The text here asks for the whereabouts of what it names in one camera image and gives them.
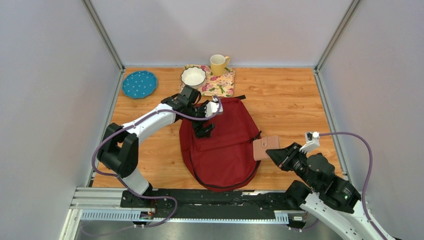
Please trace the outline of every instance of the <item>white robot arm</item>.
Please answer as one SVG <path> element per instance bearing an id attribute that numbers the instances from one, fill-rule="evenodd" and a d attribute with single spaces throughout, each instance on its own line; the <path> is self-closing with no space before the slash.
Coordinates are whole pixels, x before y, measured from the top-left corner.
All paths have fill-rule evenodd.
<path id="1" fill-rule="evenodd" d="M 266 153 L 283 171 L 294 171 L 307 184 L 294 181 L 286 194 L 294 206 L 308 211 L 344 240 L 394 240 L 368 211 L 361 195 L 347 180 L 335 175 L 335 167 L 322 154 L 306 157 L 320 146 L 320 133 L 305 133 L 306 144 L 269 149 Z"/>
<path id="2" fill-rule="evenodd" d="M 136 120 L 122 126 L 115 123 L 110 124 L 104 133 L 103 140 L 123 128 L 128 129 L 108 141 L 99 150 L 97 159 L 113 170 L 130 189 L 142 195 L 148 189 L 149 182 L 137 168 L 140 144 L 159 129 L 184 118 L 184 116 L 205 119 L 215 113 L 223 112 L 222 107 L 219 108 L 219 104 L 216 103 L 218 99 L 214 99 L 216 102 L 207 100 L 200 106 L 195 106 L 198 98 L 200 98 L 200 92 L 186 86 L 180 94 L 165 98 L 155 109 Z M 209 137 L 211 130 L 215 127 L 213 124 L 204 127 L 207 120 L 192 121 L 198 123 L 195 129 L 198 138 Z"/>

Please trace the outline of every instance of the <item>white wall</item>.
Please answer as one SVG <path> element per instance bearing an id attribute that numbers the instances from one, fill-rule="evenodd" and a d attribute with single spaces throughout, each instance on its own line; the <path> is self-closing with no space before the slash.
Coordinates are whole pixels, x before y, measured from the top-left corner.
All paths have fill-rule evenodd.
<path id="1" fill-rule="evenodd" d="M 404 240 L 424 236 L 423 23 L 422 0 L 363 0 L 322 71 L 337 129 L 372 147 L 370 209 Z M 348 136 L 341 143 L 362 189 L 367 150 Z"/>
<path id="2" fill-rule="evenodd" d="M 93 0 L 125 65 L 314 66 L 351 0 Z"/>
<path id="3" fill-rule="evenodd" d="M 0 239 L 58 239 L 118 77 L 81 1 L 2 1 Z"/>

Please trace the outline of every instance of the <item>floral placemat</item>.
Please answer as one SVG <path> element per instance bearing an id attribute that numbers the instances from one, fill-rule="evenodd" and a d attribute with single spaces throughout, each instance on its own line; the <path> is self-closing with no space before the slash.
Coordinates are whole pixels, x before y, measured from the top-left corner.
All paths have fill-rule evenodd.
<path id="1" fill-rule="evenodd" d="M 226 67 L 225 72 L 222 76 L 214 76 L 211 72 L 211 68 L 206 65 L 195 65 L 188 64 L 185 65 L 184 69 L 190 67 L 198 67 L 203 69 L 206 72 L 206 80 L 204 81 L 204 85 L 199 87 L 199 90 L 202 96 L 213 96 L 217 95 L 218 97 L 232 97 L 234 90 L 234 79 L 236 76 L 236 71 L 232 67 Z M 183 81 L 179 81 L 179 89 L 178 91 L 181 93 L 185 84 Z"/>

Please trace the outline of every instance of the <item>cable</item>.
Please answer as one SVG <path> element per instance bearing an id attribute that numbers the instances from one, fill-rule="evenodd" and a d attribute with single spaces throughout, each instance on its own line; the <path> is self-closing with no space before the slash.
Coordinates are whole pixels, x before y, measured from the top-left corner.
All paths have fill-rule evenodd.
<path id="1" fill-rule="evenodd" d="M 128 191 L 130 192 L 130 193 L 132 193 L 133 195 L 135 195 L 135 196 L 137 196 L 137 197 L 139 197 L 139 198 L 143 198 L 143 199 L 171 199 L 171 200 L 173 200 L 174 202 L 175 202 L 175 206 L 174 206 L 174 208 L 173 208 L 173 210 L 172 210 L 172 212 L 171 212 L 171 214 L 169 214 L 169 216 L 167 216 L 167 217 L 165 217 L 162 221 L 159 221 L 159 222 L 157 222 L 157 223 L 154 223 L 154 224 L 149 224 L 149 225 L 137 225 L 138 227 L 142 227 L 142 228 L 152 228 L 152 227 L 156 227 L 156 226 L 159 226 L 159 225 L 161 225 L 161 224 L 164 224 L 166 221 L 168 221 L 174 214 L 175 214 L 175 212 L 177 211 L 177 206 L 178 206 L 178 203 L 177 203 L 177 200 L 174 198 L 174 197 L 172 197 L 172 196 L 143 196 L 143 195 L 141 195 L 141 194 L 138 194 L 137 192 L 135 192 L 135 191 L 133 191 L 131 188 L 129 188 L 125 183 L 124 183 L 124 181 L 117 175 L 117 174 L 114 174 L 114 173 L 107 173 L 107 172 L 102 172 L 102 171 L 100 171 L 98 168 L 97 168 L 97 166 L 96 166 L 96 156 L 97 156 L 97 154 L 98 154 L 98 152 L 100 151 L 100 149 L 108 142 L 108 141 L 110 141 L 113 137 L 115 137 L 116 135 L 118 135 L 118 134 L 120 134 L 120 133 L 122 133 L 122 132 L 124 132 L 124 131 L 126 131 L 126 130 L 128 130 L 128 129 L 131 129 L 131 128 L 134 128 L 135 126 L 137 126 L 137 125 L 139 125 L 139 124 L 141 124 L 143 121 L 145 121 L 146 119 L 148 119 L 148 118 L 150 118 L 150 117 L 152 117 L 153 115 L 156 115 L 156 114 L 159 114 L 159 113 L 163 113 L 163 112 L 169 112 L 169 113 L 174 113 L 174 114 L 177 114 L 177 115 L 180 115 L 181 117 L 183 117 L 183 118 L 186 118 L 186 119 L 190 119 L 190 120 L 194 120 L 194 121 L 205 121 L 205 120 L 209 120 L 209 119 L 211 119 L 211 118 L 213 118 L 213 117 L 215 117 L 216 115 L 218 115 L 218 113 L 220 112 L 220 110 L 221 110 L 221 108 L 222 108 L 222 103 L 221 103 L 221 99 L 217 96 L 217 95 L 214 95 L 213 96 L 213 98 L 214 99 L 217 99 L 218 100 L 218 109 L 217 109 L 217 111 L 216 112 L 214 112 L 211 116 L 208 116 L 208 117 L 192 117 L 192 116 L 189 116 L 189 115 L 186 115 L 186 114 L 183 114 L 183 113 L 181 113 L 181 112 L 178 112 L 178 111 L 175 111 L 175 110 L 171 110 L 171 109 L 160 109 L 160 110 L 158 110 L 158 111 L 154 111 L 154 112 L 151 112 L 151 113 L 149 113 L 149 114 L 147 114 L 145 117 L 143 117 L 143 118 L 141 118 L 140 120 L 138 120 L 137 122 L 135 122 L 134 123 L 134 125 L 130 125 L 130 126 L 126 126 L 126 127 L 123 127 L 122 129 L 120 129 L 120 130 L 118 130 L 118 131 L 116 131 L 116 132 L 114 132 L 114 133 L 112 133 L 110 136 L 108 136 L 108 137 L 106 137 L 97 147 L 96 147 L 96 149 L 94 150 L 94 153 L 93 153 L 93 155 L 92 155 L 92 157 L 91 157 L 91 167 L 93 168 L 93 170 L 97 173 L 97 174 L 100 174 L 100 175 L 104 175 L 104 176 L 111 176 L 111 177 L 116 177 L 118 180 L 119 180 L 119 182 L 122 184 L 122 185 L 124 185 L 124 187 L 125 188 L 127 188 L 128 189 Z M 107 236 L 107 235 L 112 235 L 112 234 L 116 234 L 116 233 L 119 233 L 119 232 L 122 232 L 122 231 L 125 231 L 125 230 L 128 230 L 128 229 L 131 229 L 131 228 L 133 228 L 134 227 L 134 225 L 131 225 L 131 226 L 127 226 L 127 227 L 123 227 L 123 228 L 121 228 L 121 229 L 118 229 L 118 230 L 116 230 L 116 231 L 113 231 L 113 232 L 109 232 L 109 233 L 103 233 L 103 234 L 91 234 L 91 233 L 88 233 L 88 232 L 86 232 L 85 230 L 84 230 L 84 228 L 83 227 L 81 227 L 81 232 L 82 233 L 84 233 L 85 235 L 87 235 L 87 236 L 90 236 L 90 237 L 103 237 L 103 236 Z"/>
<path id="2" fill-rule="evenodd" d="M 302 233 L 302 232 L 305 232 L 305 231 L 309 231 L 309 230 L 312 230 L 312 229 L 314 229 L 316 226 L 317 226 L 317 224 L 318 224 L 318 222 L 319 222 L 320 220 L 317 218 L 310 226 L 308 226 L 308 227 L 305 227 L 305 228 L 294 228 L 294 227 L 291 227 L 290 229 L 291 230 L 294 230 L 296 233 Z"/>
<path id="3" fill-rule="evenodd" d="M 378 234 L 380 234 L 380 236 L 384 240 L 387 240 L 386 236 L 382 233 L 382 231 L 377 227 L 377 225 L 371 219 L 371 216 L 368 213 L 368 209 L 367 209 L 367 205 L 366 205 L 366 201 L 365 201 L 365 192 L 367 190 L 368 182 L 370 181 L 371 170 L 373 169 L 373 152 L 371 151 L 370 145 L 368 144 L 368 142 L 363 137 L 359 136 L 358 134 L 352 133 L 352 132 L 337 131 L 337 132 L 329 132 L 329 133 L 320 133 L 319 135 L 320 136 L 350 135 L 350 136 L 357 137 L 358 139 L 360 139 L 365 144 L 366 148 L 368 149 L 368 154 L 369 154 L 369 166 L 368 166 L 368 173 L 366 174 L 365 182 L 363 183 L 363 188 L 362 188 L 362 200 L 361 200 L 362 201 L 362 208 L 363 208 L 363 211 L 365 212 L 365 216 L 368 219 L 369 223 L 374 227 L 374 229 L 378 232 Z"/>

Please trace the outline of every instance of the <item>wallet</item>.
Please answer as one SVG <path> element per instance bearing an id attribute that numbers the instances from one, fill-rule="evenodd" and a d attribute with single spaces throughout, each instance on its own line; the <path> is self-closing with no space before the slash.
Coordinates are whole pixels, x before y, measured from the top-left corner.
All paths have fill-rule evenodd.
<path id="1" fill-rule="evenodd" d="M 280 140 L 278 136 L 265 136 L 253 141 L 253 158 L 255 161 L 270 159 L 265 152 L 268 149 L 279 149 Z"/>

